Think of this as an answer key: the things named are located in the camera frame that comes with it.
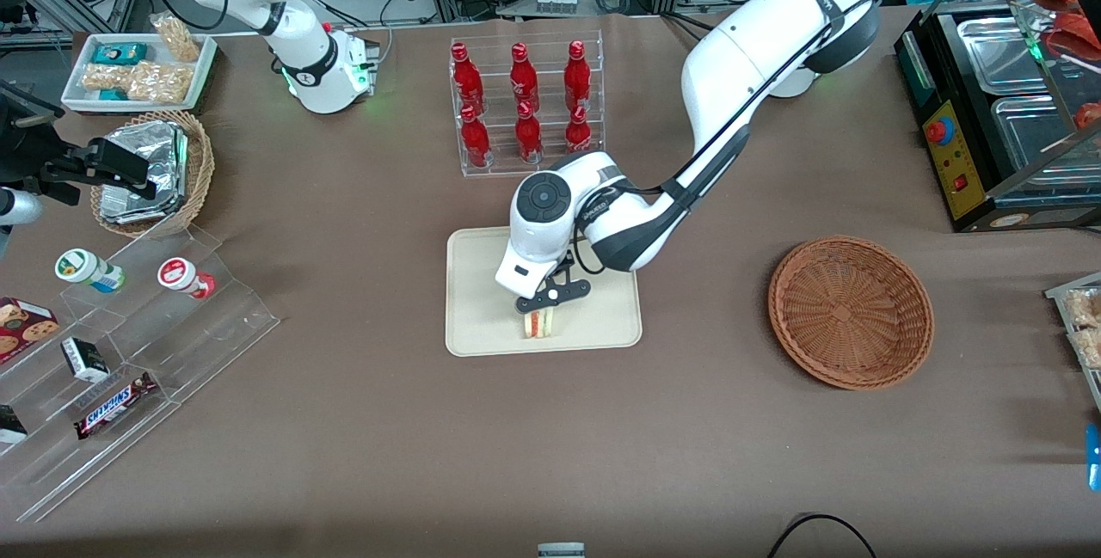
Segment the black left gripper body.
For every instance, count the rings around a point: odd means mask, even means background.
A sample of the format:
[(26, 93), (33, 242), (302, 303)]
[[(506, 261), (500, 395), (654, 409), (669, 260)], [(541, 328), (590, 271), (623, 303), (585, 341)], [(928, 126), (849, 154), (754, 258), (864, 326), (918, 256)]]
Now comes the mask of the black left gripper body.
[(520, 315), (533, 314), (544, 309), (555, 308), (568, 300), (579, 300), (593, 289), (589, 280), (573, 280), (571, 269), (575, 266), (573, 252), (567, 252), (562, 264), (546, 280), (542, 281), (532, 298), (519, 297), (515, 309)]

